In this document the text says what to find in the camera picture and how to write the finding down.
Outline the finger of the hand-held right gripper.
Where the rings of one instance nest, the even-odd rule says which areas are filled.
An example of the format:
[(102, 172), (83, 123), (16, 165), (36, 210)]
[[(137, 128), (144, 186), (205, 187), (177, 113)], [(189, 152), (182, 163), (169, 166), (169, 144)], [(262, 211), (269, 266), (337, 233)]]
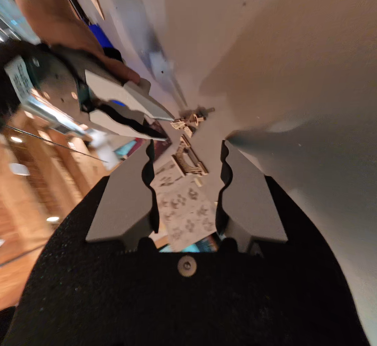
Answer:
[(165, 141), (168, 136), (164, 132), (153, 129), (142, 117), (141, 121), (121, 115), (112, 107), (99, 107), (89, 113), (89, 120), (111, 132), (121, 136)]
[(132, 111), (139, 111), (149, 118), (173, 121), (175, 117), (149, 93), (129, 81), (124, 85), (85, 70), (86, 83), (97, 98), (105, 101), (115, 100), (125, 104)]

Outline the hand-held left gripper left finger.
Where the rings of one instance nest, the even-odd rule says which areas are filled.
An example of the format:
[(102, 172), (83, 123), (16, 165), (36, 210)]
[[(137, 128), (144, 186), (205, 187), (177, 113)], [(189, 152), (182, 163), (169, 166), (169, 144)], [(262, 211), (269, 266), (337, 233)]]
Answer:
[(88, 243), (121, 241), (136, 250), (139, 240), (159, 229), (155, 190), (154, 141), (146, 140), (109, 176), (86, 236)]

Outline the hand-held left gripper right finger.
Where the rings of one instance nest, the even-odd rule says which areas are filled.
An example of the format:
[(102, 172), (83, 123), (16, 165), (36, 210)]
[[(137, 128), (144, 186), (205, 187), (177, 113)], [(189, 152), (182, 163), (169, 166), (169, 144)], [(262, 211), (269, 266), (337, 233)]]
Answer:
[(216, 230), (250, 253), (257, 242), (285, 244), (284, 230), (265, 175), (229, 141), (221, 144), (222, 163)]

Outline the wooden tower spire assembly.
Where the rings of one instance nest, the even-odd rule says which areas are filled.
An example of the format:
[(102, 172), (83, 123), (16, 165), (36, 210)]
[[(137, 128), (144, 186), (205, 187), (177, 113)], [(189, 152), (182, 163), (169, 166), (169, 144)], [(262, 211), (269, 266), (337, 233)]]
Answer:
[(187, 137), (192, 138), (200, 124), (208, 118), (209, 114), (215, 112), (214, 107), (205, 108), (198, 106), (195, 109), (186, 110), (177, 118), (170, 122), (170, 125), (178, 131), (183, 131)]

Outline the person's right forearm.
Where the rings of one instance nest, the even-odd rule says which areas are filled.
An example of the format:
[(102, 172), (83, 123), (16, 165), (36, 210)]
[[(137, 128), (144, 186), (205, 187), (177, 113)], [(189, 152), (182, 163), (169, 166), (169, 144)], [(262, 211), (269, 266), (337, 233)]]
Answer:
[(69, 0), (15, 0), (35, 34), (50, 46), (61, 45), (106, 58), (86, 24), (77, 19)]

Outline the grey desk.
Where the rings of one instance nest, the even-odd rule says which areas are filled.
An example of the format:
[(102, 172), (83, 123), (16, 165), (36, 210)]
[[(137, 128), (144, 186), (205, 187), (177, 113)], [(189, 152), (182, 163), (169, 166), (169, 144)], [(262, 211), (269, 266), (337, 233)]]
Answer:
[(193, 138), (222, 187), (221, 141), (236, 131), (245, 155), (313, 221), (348, 281), (376, 345), (376, 0), (78, 0), (127, 64), (169, 93), (139, 55), (146, 27), (167, 57), (188, 108), (215, 108)]

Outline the assembly diagram instruction sheet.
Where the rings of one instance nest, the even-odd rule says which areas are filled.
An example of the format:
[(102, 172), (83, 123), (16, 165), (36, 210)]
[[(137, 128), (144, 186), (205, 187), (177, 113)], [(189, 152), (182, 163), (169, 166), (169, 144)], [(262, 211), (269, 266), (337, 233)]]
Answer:
[(159, 230), (150, 238), (158, 249), (167, 245), (172, 252), (180, 252), (216, 232), (214, 203), (198, 180), (182, 176), (172, 161), (155, 172), (151, 186), (158, 202)]

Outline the wooden tower base model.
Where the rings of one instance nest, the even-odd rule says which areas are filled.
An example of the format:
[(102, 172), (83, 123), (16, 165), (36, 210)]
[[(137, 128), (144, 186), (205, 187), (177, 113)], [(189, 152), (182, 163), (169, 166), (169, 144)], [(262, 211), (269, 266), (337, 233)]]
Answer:
[(202, 177), (209, 174), (184, 135), (180, 136), (178, 148), (171, 158), (183, 177), (189, 175)]

